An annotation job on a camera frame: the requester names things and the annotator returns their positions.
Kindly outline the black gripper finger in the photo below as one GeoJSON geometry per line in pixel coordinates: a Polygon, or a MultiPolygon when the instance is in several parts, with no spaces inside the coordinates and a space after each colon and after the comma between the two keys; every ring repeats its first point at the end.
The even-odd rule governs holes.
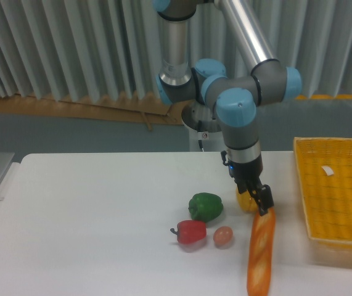
{"type": "Polygon", "coordinates": [[[248,192],[257,204],[260,216],[268,214],[269,209],[274,206],[270,186],[267,184],[260,184],[257,187],[250,186],[248,192]]]}

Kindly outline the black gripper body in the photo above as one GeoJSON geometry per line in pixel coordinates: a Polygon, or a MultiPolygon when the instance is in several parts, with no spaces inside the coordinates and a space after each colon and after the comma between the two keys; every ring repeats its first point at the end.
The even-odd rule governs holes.
{"type": "Polygon", "coordinates": [[[260,174],[263,171],[262,157],[247,163],[228,161],[229,174],[234,179],[239,193],[248,191],[252,194],[260,186],[260,174]]]}

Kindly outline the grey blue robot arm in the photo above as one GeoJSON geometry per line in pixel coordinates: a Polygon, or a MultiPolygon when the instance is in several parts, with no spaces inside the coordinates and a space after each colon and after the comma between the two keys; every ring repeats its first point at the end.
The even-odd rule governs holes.
{"type": "Polygon", "coordinates": [[[165,104],[195,100],[214,116],[226,150],[228,167],[239,192],[248,192],[260,215],[273,207],[271,188],[260,181],[263,169],[256,122],[259,106],[296,98],[302,89],[299,71],[283,66],[247,1],[215,1],[235,38],[248,75],[230,79],[225,66],[213,59],[189,65],[189,21],[198,1],[154,1],[162,20],[162,67],[156,77],[165,104]]]}

